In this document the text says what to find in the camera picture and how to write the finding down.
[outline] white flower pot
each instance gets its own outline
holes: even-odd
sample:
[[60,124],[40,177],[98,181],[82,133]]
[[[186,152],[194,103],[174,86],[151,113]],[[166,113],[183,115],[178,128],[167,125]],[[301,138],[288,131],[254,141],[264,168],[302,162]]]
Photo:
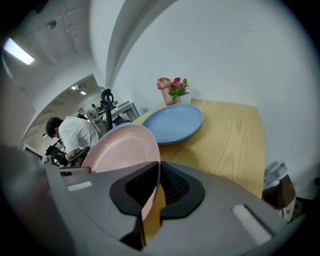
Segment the white flower pot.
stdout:
[[188,92],[182,96],[178,96],[180,104],[191,104],[191,93]]

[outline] wooden tabletop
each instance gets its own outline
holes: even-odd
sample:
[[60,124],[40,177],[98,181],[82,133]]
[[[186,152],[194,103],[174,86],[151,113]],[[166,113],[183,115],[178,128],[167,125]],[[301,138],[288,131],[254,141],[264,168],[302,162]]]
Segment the wooden tabletop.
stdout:
[[[159,146],[161,160],[228,178],[260,198],[265,173],[265,140],[258,110],[247,105],[204,100],[193,100],[191,104],[203,114],[200,129],[183,142]],[[165,107],[163,103],[133,123],[141,125]],[[144,221],[147,243],[160,227],[158,219],[164,206],[161,188]]]

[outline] fluorescent light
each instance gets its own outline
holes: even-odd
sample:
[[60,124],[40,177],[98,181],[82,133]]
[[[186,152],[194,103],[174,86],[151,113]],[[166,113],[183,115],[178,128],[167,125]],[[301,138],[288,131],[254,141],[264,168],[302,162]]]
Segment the fluorescent light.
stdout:
[[20,61],[24,62],[25,64],[30,64],[35,59],[32,58],[28,53],[26,53],[19,45],[17,45],[11,38],[9,38],[4,45],[4,49],[18,58]]

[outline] water bottle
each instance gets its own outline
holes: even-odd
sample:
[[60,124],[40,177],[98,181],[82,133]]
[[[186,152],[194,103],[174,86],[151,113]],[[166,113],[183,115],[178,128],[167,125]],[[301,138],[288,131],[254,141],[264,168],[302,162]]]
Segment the water bottle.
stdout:
[[272,171],[267,176],[264,176],[264,185],[268,186],[283,174],[285,174],[288,170],[289,164],[287,162],[283,162],[280,164],[274,171]]

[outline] fan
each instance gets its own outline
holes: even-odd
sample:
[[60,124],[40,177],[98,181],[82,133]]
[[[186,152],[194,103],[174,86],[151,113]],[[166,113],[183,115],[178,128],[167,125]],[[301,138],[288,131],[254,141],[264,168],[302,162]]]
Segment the fan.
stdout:
[[86,113],[86,116],[91,121],[92,119],[95,119],[98,116],[98,114],[96,112],[94,112],[93,110],[88,110],[88,112]]

